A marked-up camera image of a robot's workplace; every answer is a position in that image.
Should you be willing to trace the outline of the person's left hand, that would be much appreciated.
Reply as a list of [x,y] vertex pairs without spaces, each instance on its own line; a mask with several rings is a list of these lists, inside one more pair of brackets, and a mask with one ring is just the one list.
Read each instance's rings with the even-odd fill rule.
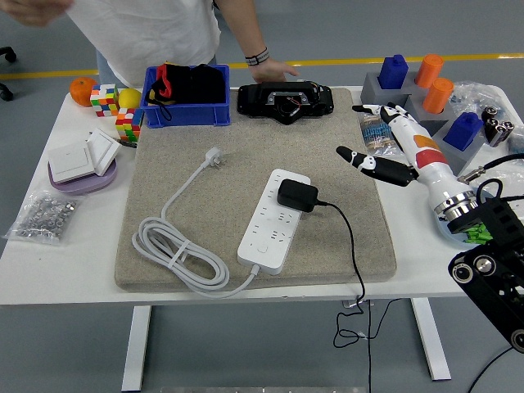
[[253,80],[258,83],[264,82],[286,82],[287,76],[299,76],[299,71],[287,63],[268,58],[258,65],[249,65]]

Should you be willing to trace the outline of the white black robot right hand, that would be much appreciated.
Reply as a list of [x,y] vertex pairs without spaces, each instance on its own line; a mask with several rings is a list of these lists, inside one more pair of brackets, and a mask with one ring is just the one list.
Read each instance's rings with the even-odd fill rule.
[[437,213],[473,198],[472,188],[458,181],[431,135],[403,107],[390,102],[385,106],[357,105],[352,109],[379,115],[390,126],[394,139],[408,161],[405,165],[339,146],[337,153],[356,169],[371,178],[401,187],[413,180],[420,182],[427,187],[430,207]]

